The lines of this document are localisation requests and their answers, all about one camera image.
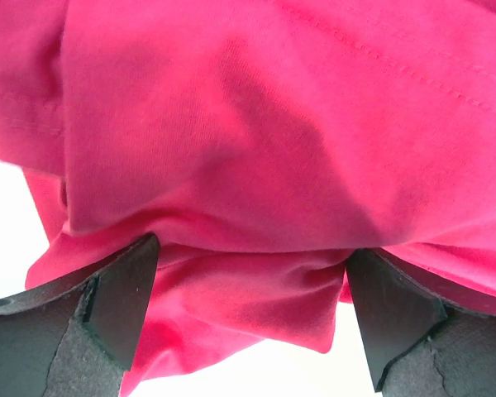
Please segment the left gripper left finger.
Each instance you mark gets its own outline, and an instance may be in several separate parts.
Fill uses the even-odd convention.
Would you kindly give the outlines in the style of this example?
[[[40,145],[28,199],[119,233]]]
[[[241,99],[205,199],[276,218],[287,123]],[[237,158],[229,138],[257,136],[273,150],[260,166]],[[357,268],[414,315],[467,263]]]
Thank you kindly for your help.
[[[136,354],[160,243],[147,234],[0,299],[0,396],[118,396]]]

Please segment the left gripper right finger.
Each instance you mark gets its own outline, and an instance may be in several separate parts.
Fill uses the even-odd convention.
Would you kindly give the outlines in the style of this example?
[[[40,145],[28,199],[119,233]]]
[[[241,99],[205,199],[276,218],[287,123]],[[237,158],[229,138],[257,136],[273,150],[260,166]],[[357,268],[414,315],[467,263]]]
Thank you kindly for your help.
[[[496,396],[496,297],[380,249],[346,261],[374,390]]]

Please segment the pink red t shirt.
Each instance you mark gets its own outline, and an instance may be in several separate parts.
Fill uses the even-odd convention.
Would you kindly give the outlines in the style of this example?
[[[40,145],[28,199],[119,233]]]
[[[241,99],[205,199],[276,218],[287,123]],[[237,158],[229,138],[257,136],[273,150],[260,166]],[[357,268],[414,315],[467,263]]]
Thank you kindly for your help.
[[[27,287],[160,240],[122,395],[325,353],[356,249],[496,296],[496,1],[0,1],[0,160]]]

